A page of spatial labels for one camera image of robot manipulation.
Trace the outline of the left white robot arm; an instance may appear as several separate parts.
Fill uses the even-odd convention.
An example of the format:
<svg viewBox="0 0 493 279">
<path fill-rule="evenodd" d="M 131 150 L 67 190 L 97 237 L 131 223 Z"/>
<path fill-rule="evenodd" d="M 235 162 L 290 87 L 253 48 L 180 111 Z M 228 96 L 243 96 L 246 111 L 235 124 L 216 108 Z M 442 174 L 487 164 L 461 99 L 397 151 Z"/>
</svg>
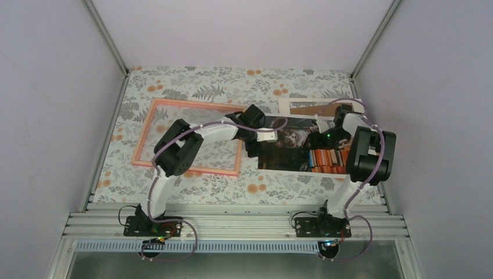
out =
<svg viewBox="0 0 493 279">
<path fill-rule="evenodd" d="M 135 210 L 139 228 L 146 235 L 160 231 L 170 190 L 177 178 L 192 166 L 201 147 L 240 140 L 249 158 L 258 157 L 261 142 L 275 137 L 271 129 L 264 127 L 265 121 L 265 114 L 255 105 L 208 123 L 189 124 L 183 119 L 176 120 L 154 147 L 153 182 L 146 200 Z"/>
</svg>

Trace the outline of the brown cardboard backing board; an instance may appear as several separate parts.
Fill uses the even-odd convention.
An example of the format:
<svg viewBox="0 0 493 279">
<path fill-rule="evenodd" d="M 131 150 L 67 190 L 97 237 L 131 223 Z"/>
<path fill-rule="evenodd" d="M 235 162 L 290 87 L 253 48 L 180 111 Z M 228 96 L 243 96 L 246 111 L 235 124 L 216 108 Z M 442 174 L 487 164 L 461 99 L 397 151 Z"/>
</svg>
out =
<svg viewBox="0 0 493 279">
<path fill-rule="evenodd" d="M 336 106 L 325 109 L 323 106 L 307 106 L 299 108 L 290 108 L 291 115 L 314 116 L 316 114 L 324 117 L 334 117 Z"/>
</svg>

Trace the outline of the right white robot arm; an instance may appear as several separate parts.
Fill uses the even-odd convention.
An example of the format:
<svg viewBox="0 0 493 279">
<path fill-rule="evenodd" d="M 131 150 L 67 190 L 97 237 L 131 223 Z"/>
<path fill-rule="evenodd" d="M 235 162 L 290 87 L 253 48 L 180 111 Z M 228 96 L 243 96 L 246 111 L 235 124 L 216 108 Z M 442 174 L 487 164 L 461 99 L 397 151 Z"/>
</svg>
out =
<svg viewBox="0 0 493 279">
<path fill-rule="evenodd" d="M 315 124 L 318 130 L 308 136 L 311 149 L 341 150 L 349 145 L 346 177 L 326 204 L 328 213 L 347 219 L 359 196 L 389 179 L 397 136 L 372 124 L 364 113 L 354 112 L 348 105 L 336 108 L 332 127 L 319 115 L 315 116 Z"/>
</svg>

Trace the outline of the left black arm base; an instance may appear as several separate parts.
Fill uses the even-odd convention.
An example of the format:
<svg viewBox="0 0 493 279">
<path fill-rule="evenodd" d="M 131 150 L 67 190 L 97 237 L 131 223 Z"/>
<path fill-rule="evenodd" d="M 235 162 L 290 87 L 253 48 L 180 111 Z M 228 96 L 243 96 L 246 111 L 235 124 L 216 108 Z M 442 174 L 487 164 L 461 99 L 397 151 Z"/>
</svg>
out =
<svg viewBox="0 0 493 279">
<path fill-rule="evenodd" d="M 163 249 L 165 242 L 169 238 L 179 237 L 183 218 L 177 216 L 163 216 L 159 219 L 165 220 L 165 223 L 151 223 L 149 227 L 144 226 L 137 216 L 129 216 L 125 222 L 120 224 L 124 227 L 123 235 L 125 237 L 146 237 L 141 247 L 138 249 L 138 255 L 155 258 Z"/>
</svg>

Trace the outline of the cat and books photo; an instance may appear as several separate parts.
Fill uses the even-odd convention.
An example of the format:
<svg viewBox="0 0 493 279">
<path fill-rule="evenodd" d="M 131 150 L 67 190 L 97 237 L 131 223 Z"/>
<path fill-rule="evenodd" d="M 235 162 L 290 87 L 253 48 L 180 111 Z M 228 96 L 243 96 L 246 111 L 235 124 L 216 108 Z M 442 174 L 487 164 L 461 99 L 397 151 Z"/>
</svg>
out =
<svg viewBox="0 0 493 279">
<path fill-rule="evenodd" d="M 294 173 L 346 175 L 351 140 L 343 139 L 338 148 L 328 149 L 315 139 L 319 128 L 313 119 L 289 117 L 274 142 L 261 142 L 258 169 Z"/>
</svg>

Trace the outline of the pink wooden picture frame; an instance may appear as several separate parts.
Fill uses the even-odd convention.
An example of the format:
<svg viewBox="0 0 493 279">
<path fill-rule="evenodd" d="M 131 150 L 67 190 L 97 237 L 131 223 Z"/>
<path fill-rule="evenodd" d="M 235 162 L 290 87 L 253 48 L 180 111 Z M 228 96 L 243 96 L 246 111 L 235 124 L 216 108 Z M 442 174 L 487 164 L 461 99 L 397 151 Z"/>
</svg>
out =
<svg viewBox="0 0 493 279">
<path fill-rule="evenodd" d="M 246 107 L 197 101 L 154 98 L 135 147 L 131 164 L 151 167 L 154 147 L 178 119 L 189 124 L 215 121 L 224 115 L 244 111 Z M 199 150 L 189 171 L 238 176 L 242 158 L 242 142 L 220 141 L 206 144 Z"/>
</svg>

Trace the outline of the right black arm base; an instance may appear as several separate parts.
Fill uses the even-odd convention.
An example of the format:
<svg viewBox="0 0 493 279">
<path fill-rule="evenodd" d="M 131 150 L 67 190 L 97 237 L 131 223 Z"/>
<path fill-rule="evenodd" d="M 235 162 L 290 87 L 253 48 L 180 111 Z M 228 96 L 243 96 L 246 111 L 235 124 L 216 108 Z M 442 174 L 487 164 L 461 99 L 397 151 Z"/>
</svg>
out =
<svg viewBox="0 0 493 279">
<path fill-rule="evenodd" d="M 322 238 L 317 242 L 318 254 L 322 259 L 334 259 L 341 243 L 352 236 L 349 221 L 332 215 L 294 217 L 292 225 L 298 238 Z"/>
</svg>

